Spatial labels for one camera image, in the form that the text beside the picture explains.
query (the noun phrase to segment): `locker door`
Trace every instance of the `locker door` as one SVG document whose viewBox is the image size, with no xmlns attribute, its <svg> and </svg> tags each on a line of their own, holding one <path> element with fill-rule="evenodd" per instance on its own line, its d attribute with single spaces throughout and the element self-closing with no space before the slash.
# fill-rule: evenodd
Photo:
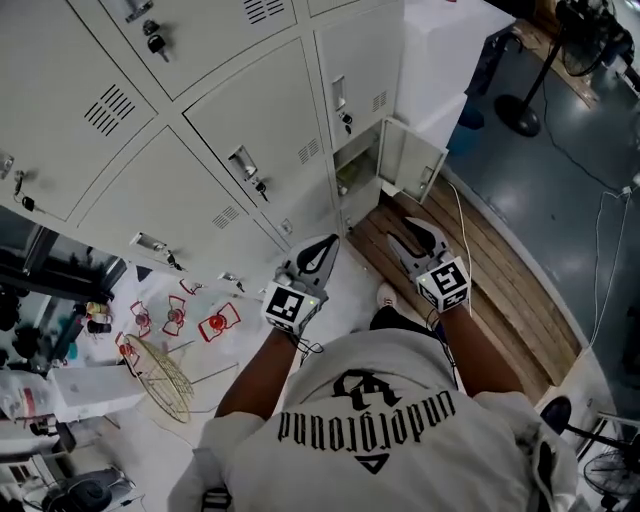
<svg viewBox="0 0 640 512">
<path fill-rule="evenodd" d="M 448 150 L 393 118 L 382 123 L 377 174 L 395 189 L 422 203 Z"/>
<path fill-rule="evenodd" d="M 317 220 L 311 212 L 323 208 L 319 203 L 331 204 L 300 40 L 231 77 L 185 115 L 273 226 L 289 219 L 294 238 L 302 236 Z M 256 180 L 264 183 L 266 199 Z M 296 201 L 310 187 L 316 195 L 298 215 Z"/>
<path fill-rule="evenodd" d="M 100 1 L 171 98 L 296 23 L 291 0 L 154 0 L 151 8 L 135 19 L 131 5 L 142 2 Z M 143 26 L 148 21 L 159 26 L 156 34 L 167 43 L 168 62 L 147 46 L 150 36 L 145 35 Z"/>
<path fill-rule="evenodd" d="M 330 11 L 342 5 L 347 5 L 358 0 L 307 0 L 309 3 L 309 13 L 316 16 L 320 13 Z"/>
<path fill-rule="evenodd" d="M 394 2 L 316 31 L 334 151 L 393 113 L 402 16 Z"/>
<path fill-rule="evenodd" d="M 125 167 L 79 230 L 117 254 L 161 262 L 166 256 L 151 244 L 166 244 L 189 274 L 207 283 L 222 272 L 251 275 L 281 253 L 169 128 Z"/>
<path fill-rule="evenodd" d="M 64 0 L 2 2 L 0 68 L 0 148 L 26 173 L 22 191 L 66 220 L 155 113 Z M 13 209 L 14 186 L 0 181 Z"/>
</svg>

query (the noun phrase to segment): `ventilation slots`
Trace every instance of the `ventilation slots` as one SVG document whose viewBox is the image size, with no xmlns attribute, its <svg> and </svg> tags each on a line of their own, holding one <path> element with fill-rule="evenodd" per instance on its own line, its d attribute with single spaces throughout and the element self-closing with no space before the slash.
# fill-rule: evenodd
<svg viewBox="0 0 640 512">
<path fill-rule="evenodd" d="M 373 98 L 373 111 L 376 112 L 380 107 L 384 107 L 387 104 L 387 91 L 378 94 Z"/>
<path fill-rule="evenodd" d="M 320 150 L 320 146 L 318 146 L 318 140 L 313 139 L 309 142 L 309 156 L 315 155 Z"/>
<path fill-rule="evenodd" d="M 307 146 L 298 151 L 298 156 L 300 157 L 300 161 L 303 164 L 307 163 L 307 161 L 309 160 L 309 150 L 307 149 Z"/>
<path fill-rule="evenodd" d="M 262 0 L 244 0 L 244 12 L 252 25 L 267 19 L 267 10 Z"/>
<path fill-rule="evenodd" d="M 84 118 L 108 137 L 135 108 L 127 95 L 114 84 L 87 110 Z"/>
<path fill-rule="evenodd" d="M 284 11 L 282 0 L 269 0 L 267 2 L 267 11 L 269 11 L 269 16 L 273 16 L 274 14 Z"/>
<path fill-rule="evenodd" d="M 298 151 L 298 156 L 300 157 L 300 162 L 304 165 L 309 161 L 313 155 L 315 155 L 320 150 L 320 146 L 318 146 L 318 139 L 313 139 L 309 144 L 304 146 L 300 151 Z"/>
<path fill-rule="evenodd" d="M 229 223 L 240 215 L 233 206 L 228 206 L 225 210 L 213 219 L 213 224 L 219 229 L 226 228 Z"/>
<path fill-rule="evenodd" d="M 252 25 L 284 11 L 282 0 L 243 0 L 243 3 L 244 12 Z"/>
</svg>

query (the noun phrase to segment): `white shoe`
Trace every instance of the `white shoe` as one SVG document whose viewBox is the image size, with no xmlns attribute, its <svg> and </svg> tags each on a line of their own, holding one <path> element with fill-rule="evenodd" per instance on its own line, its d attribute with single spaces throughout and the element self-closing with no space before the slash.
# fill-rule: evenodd
<svg viewBox="0 0 640 512">
<path fill-rule="evenodd" d="M 385 306 L 391 306 L 392 308 L 395 308 L 396 304 L 398 303 L 398 297 L 395 290 L 391 288 L 391 285 L 387 282 L 382 283 L 380 285 L 380 288 L 378 288 L 376 299 L 378 301 L 379 309 L 382 309 Z"/>
</svg>

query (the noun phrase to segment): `gray floor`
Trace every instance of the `gray floor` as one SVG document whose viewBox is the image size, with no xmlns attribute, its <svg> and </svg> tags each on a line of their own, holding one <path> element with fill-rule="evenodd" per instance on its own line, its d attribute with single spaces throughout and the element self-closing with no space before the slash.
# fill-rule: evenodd
<svg viewBox="0 0 640 512">
<path fill-rule="evenodd" d="M 493 101 L 504 93 L 524 98 L 542 62 L 524 51 L 505 54 L 484 97 L 470 103 L 485 115 L 475 145 L 451 155 L 452 169 L 506 222 L 545 269 L 591 338 L 594 326 L 595 221 L 602 185 L 586 176 L 550 142 L 546 131 L 528 139 L 511 132 L 497 118 Z M 589 109 L 554 73 L 546 79 L 548 123 L 556 142 L 591 173 L 621 189 L 640 171 L 632 122 L 638 115 L 635 96 L 610 76 L 594 80 L 601 103 Z M 542 89 L 533 107 L 542 116 Z M 621 412 L 640 417 L 638 376 L 621 371 L 630 340 L 627 310 L 640 303 L 640 190 L 629 204 L 625 235 L 606 314 L 594 344 Z M 599 303 L 602 307 L 613 265 L 624 202 L 605 199 L 600 220 Z"/>
</svg>

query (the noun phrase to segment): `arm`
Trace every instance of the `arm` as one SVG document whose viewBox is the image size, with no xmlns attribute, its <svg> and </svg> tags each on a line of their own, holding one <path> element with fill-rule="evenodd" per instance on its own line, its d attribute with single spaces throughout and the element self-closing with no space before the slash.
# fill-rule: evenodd
<svg viewBox="0 0 640 512">
<path fill-rule="evenodd" d="M 440 313 L 440 321 L 469 396 L 482 391 L 523 393 L 516 373 L 482 333 L 466 308 L 458 306 Z"/>
<path fill-rule="evenodd" d="M 289 335 L 272 329 L 264 344 L 222 398 L 216 418 L 248 412 L 265 421 L 273 414 L 291 370 L 296 347 Z"/>
</svg>

